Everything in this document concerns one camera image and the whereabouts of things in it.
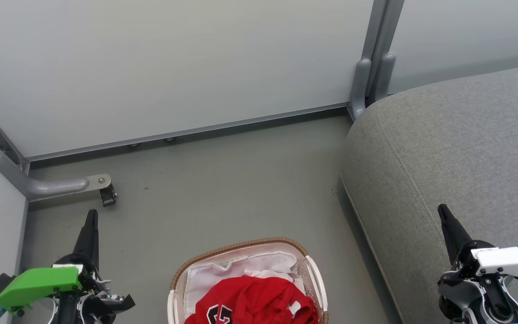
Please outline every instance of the laundry basket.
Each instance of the laundry basket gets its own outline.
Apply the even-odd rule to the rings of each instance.
[[[311,259],[307,251],[293,240],[287,238],[265,238],[243,242],[197,256],[183,264],[175,273],[171,281],[171,291],[167,298],[167,322],[168,324],[185,323],[185,305],[183,296],[187,284],[189,269],[204,263],[216,263],[224,265],[243,257],[255,256],[266,252],[285,252],[292,254],[298,263],[298,273],[304,282],[305,295],[311,297],[319,313],[319,323],[328,324],[329,314],[327,313],[327,294],[323,278],[315,261]]]

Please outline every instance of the gray floor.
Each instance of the gray floor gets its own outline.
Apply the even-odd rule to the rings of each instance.
[[[32,204],[21,265],[49,266],[70,253],[88,209],[95,208],[101,274],[113,280],[114,293],[130,293],[137,303],[116,323],[160,324],[166,322],[171,278],[189,258],[246,240],[285,236],[317,262],[332,323],[397,323],[338,186],[350,127],[348,117],[335,113],[35,169],[31,176],[40,179],[108,173],[119,200],[103,208],[93,193]],[[47,320],[49,310],[37,304],[14,322]]]

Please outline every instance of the printed number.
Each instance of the printed number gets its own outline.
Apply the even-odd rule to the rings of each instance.
[[[207,311],[207,319],[209,324],[228,324],[232,322],[233,311],[225,307],[225,305],[215,305],[209,307]]]

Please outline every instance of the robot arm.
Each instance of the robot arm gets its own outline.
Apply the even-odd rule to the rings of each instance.
[[[518,324],[518,302],[507,290],[518,279],[518,247],[472,240],[446,205],[438,213],[451,262],[438,282],[442,313],[471,324]]]
[[[131,296],[110,293],[109,280],[99,275],[97,211],[92,209],[81,228],[73,253],[52,267],[29,269],[17,277],[0,275],[0,317],[23,316],[29,304],[50,298],[54,310],[49,324],[111,324],[120,312],[135,306]]]

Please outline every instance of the caster wheel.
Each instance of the caster wheel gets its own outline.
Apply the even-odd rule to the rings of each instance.
[[[115,189],[112,184],[107,188],[99,189],[99,194],[101,195],[103,207],[114,205],[115,201],[117,201],[117,193],[115,193]]]

